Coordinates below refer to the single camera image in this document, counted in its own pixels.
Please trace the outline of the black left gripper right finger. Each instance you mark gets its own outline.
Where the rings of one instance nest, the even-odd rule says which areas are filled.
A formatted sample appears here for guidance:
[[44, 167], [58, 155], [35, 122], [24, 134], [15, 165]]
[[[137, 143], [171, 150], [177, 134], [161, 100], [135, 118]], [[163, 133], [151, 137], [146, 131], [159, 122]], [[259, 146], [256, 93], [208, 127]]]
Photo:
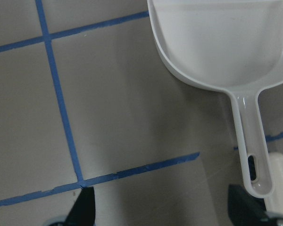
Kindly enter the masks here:
[[234, 226], [266, 226], [269, 217], [254, 197], [240, 185], [228, 186], [227, 212]]

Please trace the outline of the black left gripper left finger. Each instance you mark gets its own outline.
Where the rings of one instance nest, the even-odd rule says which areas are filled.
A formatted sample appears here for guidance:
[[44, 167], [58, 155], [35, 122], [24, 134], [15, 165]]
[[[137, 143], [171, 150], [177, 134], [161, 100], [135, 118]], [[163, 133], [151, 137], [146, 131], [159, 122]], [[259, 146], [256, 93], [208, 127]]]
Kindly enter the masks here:
[[95, 191], [93, 187], [81, 190], [64, 221], [64, 226], [93, 226], [95, 224]]

